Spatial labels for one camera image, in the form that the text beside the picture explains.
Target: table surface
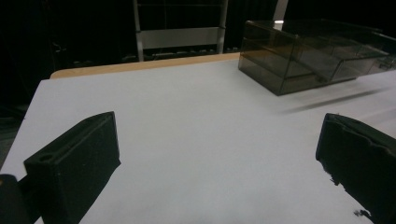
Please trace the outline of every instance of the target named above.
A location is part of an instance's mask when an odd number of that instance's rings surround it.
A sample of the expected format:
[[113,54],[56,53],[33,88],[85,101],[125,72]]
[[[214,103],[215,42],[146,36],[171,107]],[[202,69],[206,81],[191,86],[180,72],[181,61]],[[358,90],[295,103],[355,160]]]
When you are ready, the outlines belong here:
[[371,223],[315,160],[326,113],[396,136],[396,76],[275,96],[238,60],[43,80],[3,174],[114,111],[121,166],[81,223]]

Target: clear plastic box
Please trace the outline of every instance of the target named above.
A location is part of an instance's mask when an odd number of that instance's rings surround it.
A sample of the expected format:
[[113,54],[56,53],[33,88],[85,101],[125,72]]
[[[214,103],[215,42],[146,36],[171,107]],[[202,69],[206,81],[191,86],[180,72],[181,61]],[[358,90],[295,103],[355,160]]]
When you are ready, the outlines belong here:
[[338,21],[247,21],[239,69],[276,95],[396,68],[396,39]]

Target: white table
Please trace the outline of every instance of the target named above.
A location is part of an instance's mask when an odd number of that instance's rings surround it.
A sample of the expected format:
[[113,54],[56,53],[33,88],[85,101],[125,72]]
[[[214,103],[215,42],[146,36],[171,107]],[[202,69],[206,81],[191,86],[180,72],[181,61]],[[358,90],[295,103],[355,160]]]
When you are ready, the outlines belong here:
[[326,113],[395,137],[396,74],[278,97],[237,64],[44,80],[1,173],[21,179],[30,155],[115,111],[121,166],[81,223],[371,223],[315,152]]

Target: transparent container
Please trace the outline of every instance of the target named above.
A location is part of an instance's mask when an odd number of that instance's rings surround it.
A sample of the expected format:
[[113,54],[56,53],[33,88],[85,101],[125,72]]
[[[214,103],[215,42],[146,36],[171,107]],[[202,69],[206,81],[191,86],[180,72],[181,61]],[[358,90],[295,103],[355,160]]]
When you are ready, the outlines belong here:
[[396,68],[396,39],[338,21],[247,21],[239,69],[276,95]]

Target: tinted plastic box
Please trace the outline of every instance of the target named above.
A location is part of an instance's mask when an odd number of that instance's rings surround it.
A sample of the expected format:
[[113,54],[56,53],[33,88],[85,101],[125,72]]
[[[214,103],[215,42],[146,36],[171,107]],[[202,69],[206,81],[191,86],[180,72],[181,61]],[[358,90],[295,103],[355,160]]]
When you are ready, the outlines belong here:
[[276,95],[396,68],[396,40],[338,21],[247,21],[239,69]]

